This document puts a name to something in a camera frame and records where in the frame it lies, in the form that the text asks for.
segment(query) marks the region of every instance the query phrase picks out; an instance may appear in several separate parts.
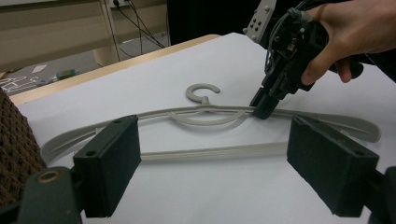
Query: white table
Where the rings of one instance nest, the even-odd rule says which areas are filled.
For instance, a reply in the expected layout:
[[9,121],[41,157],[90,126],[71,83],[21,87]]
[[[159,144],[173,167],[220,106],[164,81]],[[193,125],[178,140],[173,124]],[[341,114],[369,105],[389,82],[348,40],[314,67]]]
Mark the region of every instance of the white table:
[[[184,91],[210,83],[221,93],[198,91],[214,105],[248,105],[264,77],[265,50],[238,34],[120,70],[18,108],[42,146],[52,137],[96,122],[155,109],[195,105]],[[327,74],[310,92],[289,95],[278,108],[368,119],[382,130],[377,169],[396,164],[396,85],[373,66],[343,84]],[[290,119],[245,116],[218,127],[191,127],[171,119],[139,122],[142,152],[242,146],[287,141]],[[72,166],[71,155],[53,165]],[[142,163],[111,218],[85,223],[366,223],[333,216],[285,155]]]

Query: floor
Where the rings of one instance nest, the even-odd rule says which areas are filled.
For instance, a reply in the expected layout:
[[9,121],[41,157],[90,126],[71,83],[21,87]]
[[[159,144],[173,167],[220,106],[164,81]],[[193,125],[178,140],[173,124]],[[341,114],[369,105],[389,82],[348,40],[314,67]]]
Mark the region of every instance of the floor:
[[[163,46],[169,46],[169,38],[166,32],[154,34],[153,36]],[[121,43],[120,49],[122,60],[127,60],[160,49],[160,47],[145,37],[142,37],[142,41],[140,41],[140,38],[137,38]],[[35,72],[35,69],[40,66],[44,67],[44,69]],[[56,77],[57,73],[63,72],[62,74],[70,74],[74,72],[78,76],[83,76],[84,73],[100,67],[101,65],[95,61],[93,53],[90,50],[45,63],[33,64],[7,73],[5,77],[0,79],[0,87],[10,96],[58,81],[59,78]]]

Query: cable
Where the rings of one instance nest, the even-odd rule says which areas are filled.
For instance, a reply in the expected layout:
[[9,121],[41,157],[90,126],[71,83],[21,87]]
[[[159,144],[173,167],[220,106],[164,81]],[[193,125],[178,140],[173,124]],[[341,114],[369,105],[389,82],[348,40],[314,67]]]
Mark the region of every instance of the cable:
[[307,10],[309,6],[312,6],[315,3],[324,3],[327,1],[323,0],[305,0],[301,2],[296,8],[290,8],[286,14],[284,14],[275,24],[274,28],[272,29],[270,36],[269,36],[269,45],[268,50],[265,58],[265,73],[272,74],[274,72],[274,51],[272,49],[272,43],[276,38],[276,33],[279,31],[280,27],[283,25],[283,22],[288,17],[292,17],[294,19],[299,18],[299,20],[305,20],[305,15],[302,15],[302,11]]
[[148,27],[147,27],[146,24],[142,21],[142,19],[140,19],[139,15],[137,14],[136,7],[134,6],[134,3],[132,2],[132,0],[126,0],[126,1],[127,1],[127,2],[129,3],[129,5],[131,6],[132,10],[134,11],[134,14],[136,14],[137,20],[142,22],[143,26],[145,27],[145,29],[146,29],[147,32],[149,33],[149,36],[150,36],[152,39],[154,39],[154,41],[156,41],[159,45],[161,45],[162,48],[165,48],[165,46],[164,46],[160,41],[158,41],[158,40],[154,37],[154,35],[149,31]]
[[143,54],[142,29],[140,28],[139,16],[136,13],[136,8],[134,7],[134,5],[131,4],[131,1],[127,1],[127,2],[131,6],[131,9],[134,11],[134,14],[136,14],[137,17],[137,28],[139,29],[139,38],[140,38],[140,54]]
[[135,56],[130,55],[130,54],[128,54],[127,52],[125,52],[125,50],[123,50],[122,48],[120,48],[120,50],[121,50],[124,54],[126,54],[127,56],[129,56],[129,57],[131,57],[131,58],[134,58],[134,57],[135,57]]
[[[139,26],[138,26],[134,21],[132,21],[127,15],[125,15],[125,13],[121,10],[121,8],[120,8],[120,3],[119,3],[118,0],[114,0],[113,3],[114,3],[114,5],[117,7],[117,9],[119,10],[119,12],[120,12],[128,21],[130,21],[133,25],[135,25],[137,28],[139,28]],[[146,37],[146,39],[149,40],[151,43],[157,45],[158,47],[160,47],[160,48],[162,48],[162,49],[165,48],[165,46],[162,45],[159,41],[157,41],[151,34],[147,33],[147,32],[146,32],[145,30],[143,30],[143,29],[140,29],[140,30],[141,30],[144,34],[146,34],[146,35],[148,35],[149,37],[151,37],[151,38],[154,39],[154,40],[152,40],[152,39]]]

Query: wall outlet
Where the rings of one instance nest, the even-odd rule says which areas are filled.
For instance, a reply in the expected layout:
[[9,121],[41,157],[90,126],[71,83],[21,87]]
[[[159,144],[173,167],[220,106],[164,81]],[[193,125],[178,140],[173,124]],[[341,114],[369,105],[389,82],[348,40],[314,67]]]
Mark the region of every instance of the wall outlet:
[[[125,0],[119,0],[119,3],[120,3],[120,7],[129,6],[129,4]],[[116,5],[114,5],[113,3],[113,0],[108,0],[108,4],[110,5],[110,7],[116,7]]]

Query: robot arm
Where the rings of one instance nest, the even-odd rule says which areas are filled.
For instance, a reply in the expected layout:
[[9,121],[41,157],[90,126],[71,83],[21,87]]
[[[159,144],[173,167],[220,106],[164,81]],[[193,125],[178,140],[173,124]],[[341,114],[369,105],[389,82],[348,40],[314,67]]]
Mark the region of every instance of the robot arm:
[[[281,17],[271,31],[266,30],[275,9],[275,0],[263,0],[259,4],[245,34],[254,42],[267,49],[265,60],[265,79],[259,88],[251,106],[256,106],[253,115],[260,119],[271,116],[280,100],[289,93],[294,94],[302,89],[309,91],[312,85],[305,86],[301,82],[308,63],[326,46],[328,36],[326,30],[312,17],[304,12],[311,3],[305,1],[296,8],[290,8]],[[351,62],[352,76],[358,77],[363,66]]]

